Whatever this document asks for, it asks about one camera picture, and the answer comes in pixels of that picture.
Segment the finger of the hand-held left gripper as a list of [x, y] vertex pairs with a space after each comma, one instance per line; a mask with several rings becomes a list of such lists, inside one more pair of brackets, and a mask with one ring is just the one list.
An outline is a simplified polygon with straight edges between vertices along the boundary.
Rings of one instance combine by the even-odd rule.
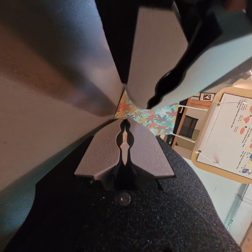
[[214, 10], [197, 28], [179, 63], [155, 87], [147, 108], [203, 91], [251, 58], [251, 10]]
[[178, 64], [187, 48], [187, 39], [174, 11], [139, 8], [125, 87], [137, 108], [147, 108], [159, 80]]

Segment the black white marker tag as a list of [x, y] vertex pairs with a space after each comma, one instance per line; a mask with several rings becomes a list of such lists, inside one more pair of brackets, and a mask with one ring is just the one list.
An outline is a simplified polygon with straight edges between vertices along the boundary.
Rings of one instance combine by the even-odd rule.
[[208, 101], [212, 102], [214, 99], [215, 93], [206, 93], [206, 92], [201, 92], [199, 100], [200, 101]]

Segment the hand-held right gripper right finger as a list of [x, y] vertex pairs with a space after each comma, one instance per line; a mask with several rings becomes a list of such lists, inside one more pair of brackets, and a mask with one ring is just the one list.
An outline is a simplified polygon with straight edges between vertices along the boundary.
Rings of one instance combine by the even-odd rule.
[[135, 120], [127, 119], [129, 132], [133, 136], [130, 147], [130, 159], [133, 165], [151, 178], [169, 178], [175, 174], [156, 138], [145, 126]]

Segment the wooden shelf frame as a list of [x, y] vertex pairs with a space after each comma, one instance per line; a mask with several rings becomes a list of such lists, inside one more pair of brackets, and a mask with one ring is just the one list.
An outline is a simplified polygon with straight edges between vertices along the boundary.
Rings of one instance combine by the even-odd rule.
[[212, 101], [190, 97], [179, 103], [173, 133], [170, 135], [169, 144], [186, 150], [193, 150], [195, 142], [203, 127], [203, 122]]

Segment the instruction sheet board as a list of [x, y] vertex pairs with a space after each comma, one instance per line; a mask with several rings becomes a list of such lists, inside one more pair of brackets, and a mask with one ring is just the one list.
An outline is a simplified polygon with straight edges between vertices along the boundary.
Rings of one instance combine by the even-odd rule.
[[197, 168], [251, 184], [251, 98], [239, 87], [216, 93], [191, 155]]

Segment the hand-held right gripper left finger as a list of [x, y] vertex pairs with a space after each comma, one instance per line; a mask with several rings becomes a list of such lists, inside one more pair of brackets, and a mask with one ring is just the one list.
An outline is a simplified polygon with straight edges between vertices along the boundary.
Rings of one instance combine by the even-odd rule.
[[118, 119], [99, 130], [86, 150], [74, 175], [93, 180], [106, 180], [109, 173], [120, 159], [120, 148], [117, 137], [121, 133], [121, 123]]

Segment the maple leaf origami paper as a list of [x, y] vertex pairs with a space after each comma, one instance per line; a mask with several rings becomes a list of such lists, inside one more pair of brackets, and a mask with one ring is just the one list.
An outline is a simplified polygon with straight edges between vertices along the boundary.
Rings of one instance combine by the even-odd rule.
[[114, 118], [131, 118], [148, 128], [155, 135], [168, 135], [174, 130], [178, 108], [179, 104], [174, 103], [159, 109], [139, 109], [130, 100], [126, 91], [124, 91]]

